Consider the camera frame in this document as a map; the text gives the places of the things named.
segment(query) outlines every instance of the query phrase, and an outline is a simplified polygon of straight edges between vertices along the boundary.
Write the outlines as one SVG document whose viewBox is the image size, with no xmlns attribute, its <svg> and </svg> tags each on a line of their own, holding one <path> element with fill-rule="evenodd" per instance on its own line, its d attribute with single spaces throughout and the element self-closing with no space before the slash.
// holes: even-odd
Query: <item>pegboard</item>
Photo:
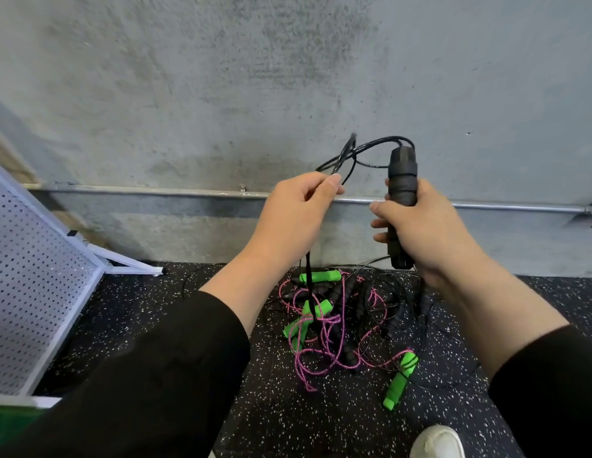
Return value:
<svg viewBox="0 0 592 458">
<path fill-rule="evenodd" d="M 96 264 L 0 183 L 0 394 L 21 394 L 32 384 L 98 274 Z"/>
</svg>

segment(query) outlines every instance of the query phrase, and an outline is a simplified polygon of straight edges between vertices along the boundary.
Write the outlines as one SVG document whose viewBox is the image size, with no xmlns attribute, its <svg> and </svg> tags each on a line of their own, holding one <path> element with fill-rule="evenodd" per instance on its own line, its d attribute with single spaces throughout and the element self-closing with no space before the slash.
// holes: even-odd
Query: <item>white sneaker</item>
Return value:
<svg viewBox="0 0 592 458">
<path fill-rule="evenodd" d="M 466 458 L 466 454 L 456 431 L 436 425 L 415 439 L 410 458 Z"/>
</svg>

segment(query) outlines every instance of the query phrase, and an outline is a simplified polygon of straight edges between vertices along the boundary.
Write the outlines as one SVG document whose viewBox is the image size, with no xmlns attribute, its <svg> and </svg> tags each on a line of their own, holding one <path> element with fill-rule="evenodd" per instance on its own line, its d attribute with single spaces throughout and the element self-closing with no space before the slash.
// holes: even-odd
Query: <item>left hand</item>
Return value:
<svg viewBox="0 0 592 458">
<path fill-rule="evenodd" d="M 334 196 L 344 192 L 337 173 L 310 172 L 279 182 L 244 252 L 286 271 L 311 248 Z"/>
</svg>

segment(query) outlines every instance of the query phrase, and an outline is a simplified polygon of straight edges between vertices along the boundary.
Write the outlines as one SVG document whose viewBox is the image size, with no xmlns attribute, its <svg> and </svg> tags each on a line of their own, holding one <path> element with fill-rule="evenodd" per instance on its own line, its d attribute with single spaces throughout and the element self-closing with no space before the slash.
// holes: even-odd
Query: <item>gym floor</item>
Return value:
<svg viewBox="0 0 592 458">
<path fill-rule="evenodd" d="M 61 396 L 84 381 L 103 360 L 126 350 L 150 329 L 171 302 L 184 300 L 220 266 L 166 263 L 160 277 L 106 276 L 73 327 L 36 394 Z M 592 338 L 592 278 L 522 277 L 529 286 Z M 271 296 L 277 296 L 277 288 Z M 293 355 L 281 337 L 280 305 L 262 310 L 251 336 L 251 363 L 241 392 L 216 441 L 224 457 L 406 457 L 425 427 L 446 424 L 460 434 L 471 457 L 520 457 L 519 447 L 487 396 L 487 380 L 465 346 L 430 326 L 426 351 L 413 383 L 392 412 L 382 407 L 392 375 L 335 370 L 313 379 L 307 393 L 294 373 Z M 430 315 L 460 338 L 442 306 Z M 437 388 L 458 383 L 453 388 Z"/>
</svg>

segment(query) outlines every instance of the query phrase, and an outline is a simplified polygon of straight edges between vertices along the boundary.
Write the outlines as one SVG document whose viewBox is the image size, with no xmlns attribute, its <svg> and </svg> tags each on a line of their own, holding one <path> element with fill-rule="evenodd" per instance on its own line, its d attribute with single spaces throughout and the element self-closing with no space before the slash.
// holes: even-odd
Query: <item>gray wall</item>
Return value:
<svg viewBox="0 0 592 458">
<path fill-rule="evenodd" d="M 0 129 L 47 182 L 267 191 L 357 131 L 413 139 L 453 198 L 589 203 L 592 0 L 0 0 Z M 379 195 L 383 176 L 358 167 L 347 189 Z M 141 258 L 225 260 L 255 222 L 192 199 L 55 200 Z M 337 209 L 321 260 L 378 254 L 344 245 L 365 210 Z M 466 215 L 514 271 L 592 275 L 582 222 Z"/>
</svg>

